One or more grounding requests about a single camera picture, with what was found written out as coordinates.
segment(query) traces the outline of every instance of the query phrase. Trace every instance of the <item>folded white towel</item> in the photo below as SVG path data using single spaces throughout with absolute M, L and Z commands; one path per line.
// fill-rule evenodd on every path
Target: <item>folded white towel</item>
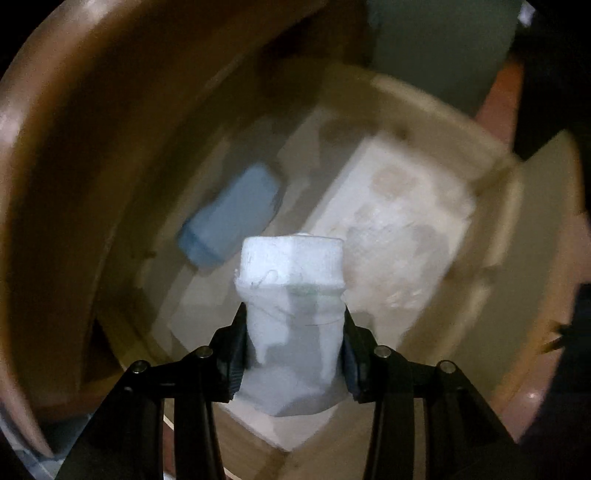
M 235 284 L 248 308 L 249 342 L 239 396 L 264 413 L 309 415 L 345 398 L 342 261 L 339 239 L 244 240 Z

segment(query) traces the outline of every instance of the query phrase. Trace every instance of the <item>white towel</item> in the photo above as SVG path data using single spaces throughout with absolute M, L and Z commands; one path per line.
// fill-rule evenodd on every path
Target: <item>white towel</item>
M 272 416 L 309 415 L 345 398 L 339 354 L 343 242 L 309 235 L 244 240 L 236 290 L 248 314 L 239 396 Z

